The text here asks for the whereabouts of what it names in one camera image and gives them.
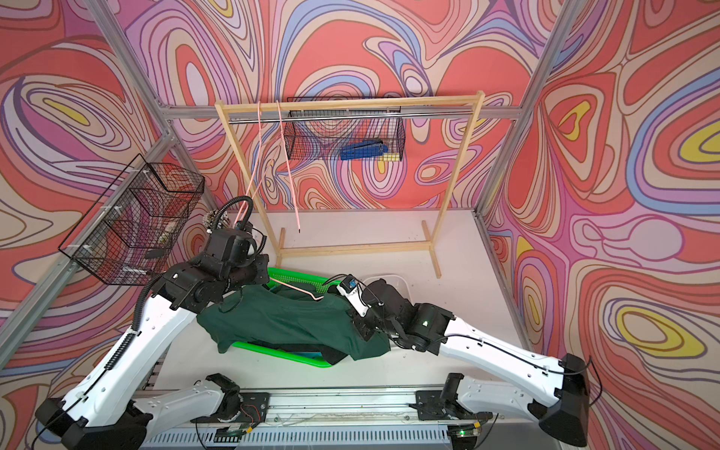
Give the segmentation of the pink hanger of teal shirt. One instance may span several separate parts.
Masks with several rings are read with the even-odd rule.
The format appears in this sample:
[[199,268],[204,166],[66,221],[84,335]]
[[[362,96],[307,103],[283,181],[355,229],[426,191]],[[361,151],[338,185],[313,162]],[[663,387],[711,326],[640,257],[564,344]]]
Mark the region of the pink hanger of teal shirt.
[[257,173],[260,168],[260,155],[262,154],[263,146],[264,146],[264,138],[263,138],[263,124],[262,124],[262,103],[259,101],[257,103],[256,107],[256,116],[257,116],[257,123],[258,123],[258,145],[257,145],[257,151],[255,153],[251,153],[251,160],[252,163],[252,172],[250,173],[249,182],[247,182],[246,187],[246,196],[249,196],[253,198],[255,194],[258,191],[258,184],[257,184]]

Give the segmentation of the pink hanger of green shirt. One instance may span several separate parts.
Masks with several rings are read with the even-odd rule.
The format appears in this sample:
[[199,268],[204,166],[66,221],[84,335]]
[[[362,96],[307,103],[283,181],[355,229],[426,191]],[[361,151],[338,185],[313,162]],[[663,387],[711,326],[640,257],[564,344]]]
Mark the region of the pink hanger of green shirt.
[[269,289],[277,296],[292,300],[320,302],[327,296],[326,292],[317,292],[312,285],[292,284],[278,279],[270,279]]

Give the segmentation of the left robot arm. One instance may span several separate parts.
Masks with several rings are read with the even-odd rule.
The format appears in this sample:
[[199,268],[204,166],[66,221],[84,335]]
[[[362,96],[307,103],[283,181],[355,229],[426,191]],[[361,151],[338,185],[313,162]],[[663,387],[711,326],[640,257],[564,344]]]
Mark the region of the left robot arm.
[[99,365],[64,397],[49,397],[35,417],[67,449],[138,449],[147,440],[207,417],[231,422],[241,413],[239,386],[216,373],[155,399],[135,399],[141,382],[176,337],[207,307],[246,285],[268,283],[264,240],[249,221],[254,202],[235,197],[217,211],[196,257],[152,277],[132,322]]

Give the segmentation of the dark green t-shirt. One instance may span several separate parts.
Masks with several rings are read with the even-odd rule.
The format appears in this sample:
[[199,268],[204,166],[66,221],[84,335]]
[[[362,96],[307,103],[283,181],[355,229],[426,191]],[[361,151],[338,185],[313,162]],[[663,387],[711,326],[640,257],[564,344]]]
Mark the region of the dark green t-shirt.
[[235,342],[322,344],[354,361],[384,356],[391,350],[379,333],[363,340],[352,323],[354,308],[335,291],[320,302],[292,300],[261,285],[235,292],[221,305],[207,307],[197,322],[224,354]]

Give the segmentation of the black t-shirt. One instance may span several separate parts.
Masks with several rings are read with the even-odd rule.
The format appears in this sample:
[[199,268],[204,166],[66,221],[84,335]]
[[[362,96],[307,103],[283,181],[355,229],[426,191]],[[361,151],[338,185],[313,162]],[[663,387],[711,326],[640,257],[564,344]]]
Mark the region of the black t-shirt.
[[264,343],[264,347],[283,351],[287,354],[293,354],[294,356],[300,356],[306,359],[312,359],[316,361],[322,361],[328,363],[330,366],[335,366],[337,363],[345,359],[348,354],[338,351],[331,347],[322,344],[270,344]]

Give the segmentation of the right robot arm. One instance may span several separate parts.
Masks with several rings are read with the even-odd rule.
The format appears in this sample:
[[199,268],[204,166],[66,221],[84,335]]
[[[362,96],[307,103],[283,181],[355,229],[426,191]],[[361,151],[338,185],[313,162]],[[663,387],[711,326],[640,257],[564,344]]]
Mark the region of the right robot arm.
[[575,354],[537,354],[496,339],[431,303],[412,303],[385,279],[346,276],[337,291],[352,306],[363,338],[385,335],[401,349],[454,358],[500,379],[491,387],[450,374],[444,402],[455,418],[479,413],[519,416],[569,446],[588,444],[591,363]]

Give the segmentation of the pink hanger of black shirt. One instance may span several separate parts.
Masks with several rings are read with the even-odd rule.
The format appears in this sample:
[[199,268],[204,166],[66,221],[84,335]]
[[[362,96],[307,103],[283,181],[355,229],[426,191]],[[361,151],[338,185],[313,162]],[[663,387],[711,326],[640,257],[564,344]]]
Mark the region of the pink hanger of black shirt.
[[282,115],[280,101],[276,101],[276,108],[277,108],[277,116],[279,117],[279,133],[280,133],[279,140],[280,140],[281,151],[282,151],[282,155],[285,159],[285,165],[286,165],[286,170],[287,170],[287,174],[288,174],[288,182],[289,182],[289,186],[290,186],[290,193],[291,193],[291,199],[292,199],[292,210],[294,210],[296,228],[297,228],[298,234],[300,234],[302,231],[302,228],[301,228],[301,221],[300,221],[300,217],[299,217],[298,202],[297,202],[297,197],[296,197],[296,184],[294,183],[294,176],[293,176],[292,168],[290,167],[290,155],[289,155],[289,151],[287,148],[287,142],[285,141],[285,134],[284,134],[285,127],[284,127],[284,122],[283,122],[283,115]]

